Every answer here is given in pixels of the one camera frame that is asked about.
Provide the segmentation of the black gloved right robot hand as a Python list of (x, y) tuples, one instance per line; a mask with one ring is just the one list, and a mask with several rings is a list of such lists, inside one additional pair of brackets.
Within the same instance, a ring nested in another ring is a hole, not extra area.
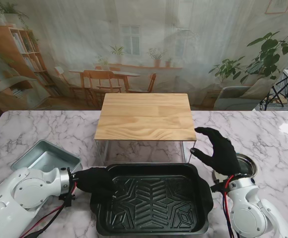
[(231, 176), (241, 173), (236, 151), (229, 139), (223, 137), (218, 130), (210, 127), (196, 127), (195, 132), (209, 138), (213, 146), (213, 155), (209, 156), (197, 148), (191, 148), (192, 155), (219, 174)]

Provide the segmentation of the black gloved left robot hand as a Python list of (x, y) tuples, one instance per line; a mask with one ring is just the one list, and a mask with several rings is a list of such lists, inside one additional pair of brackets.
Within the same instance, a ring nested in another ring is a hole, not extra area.
[(113, 196), (116, 189), (108, 170), (104, 167), (91, 167), (73, 174), (77, 187), (92, 195)]

